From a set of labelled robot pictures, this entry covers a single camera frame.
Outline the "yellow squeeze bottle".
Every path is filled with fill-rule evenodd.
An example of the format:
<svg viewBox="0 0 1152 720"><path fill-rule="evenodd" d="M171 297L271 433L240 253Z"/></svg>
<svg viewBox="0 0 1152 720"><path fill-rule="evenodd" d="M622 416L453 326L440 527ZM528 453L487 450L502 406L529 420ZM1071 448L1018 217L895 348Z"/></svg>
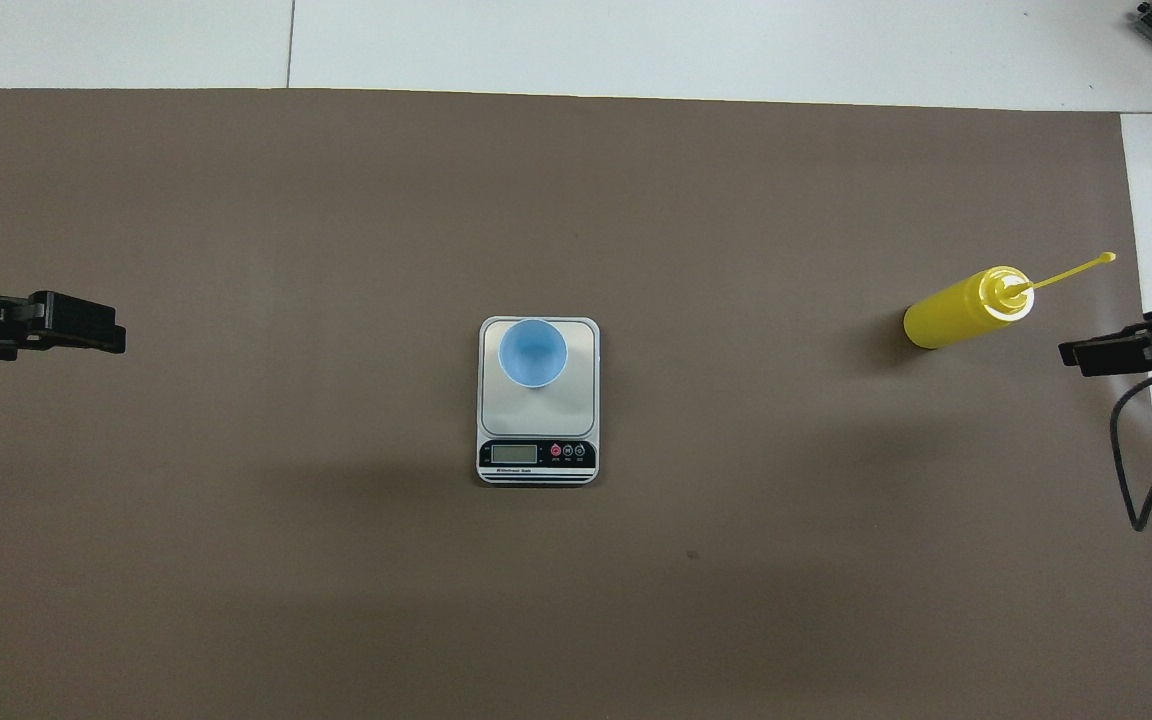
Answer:
<svg viewBox="0 0 1152 720"><path fill-rule="evenodd" d="M1025 319L1036 306L1038 290L1116 258L1115 252L1102 252L1043 281L1032 281L1015 266L990 266L908 306L902 329L911 343L925 350L973 340Z"/></svg>

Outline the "light blue plastic cup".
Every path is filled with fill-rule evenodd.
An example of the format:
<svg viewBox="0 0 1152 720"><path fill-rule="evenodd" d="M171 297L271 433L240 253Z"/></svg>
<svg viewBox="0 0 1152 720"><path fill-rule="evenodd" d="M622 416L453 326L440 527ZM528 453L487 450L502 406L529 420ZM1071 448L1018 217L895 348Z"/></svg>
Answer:
<svg viewBox="0 0 1152 720"><path fill-rule="evenodd" d="M513 324L500 338L497 359L509 381L526 389L539 389L563 374L570 350L558 325L525 318Z"/></svg>

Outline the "silver digital kitchen scale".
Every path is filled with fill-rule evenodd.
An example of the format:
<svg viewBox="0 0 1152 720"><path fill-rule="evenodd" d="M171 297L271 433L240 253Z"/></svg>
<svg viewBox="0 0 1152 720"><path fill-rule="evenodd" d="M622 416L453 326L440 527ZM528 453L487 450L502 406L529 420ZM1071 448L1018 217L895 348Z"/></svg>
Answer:
<svg viewBox="0 0 1152 720"><path fill-rule="evenodd" d="M558 381L517 386L500 369L500 338L517 320L558 325L570 359ZM600 461L602 331L586 316L488 316L477 338L476 473L488 486L579 487Z"/></svg>

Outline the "brown table mat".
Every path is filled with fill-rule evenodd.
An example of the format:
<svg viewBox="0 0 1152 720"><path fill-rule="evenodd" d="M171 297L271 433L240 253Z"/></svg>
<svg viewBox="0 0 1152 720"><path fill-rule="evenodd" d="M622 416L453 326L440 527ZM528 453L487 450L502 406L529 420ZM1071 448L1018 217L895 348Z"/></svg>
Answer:
<svg viewBox="0 0 1152 720"><path fill-rule="evenodd" d="M1152 720L1132 245L1114 114L0 91L0 293L128 334L0 363L0 720ZM488 316L602 331L586 486L477 477Z"/></svg>

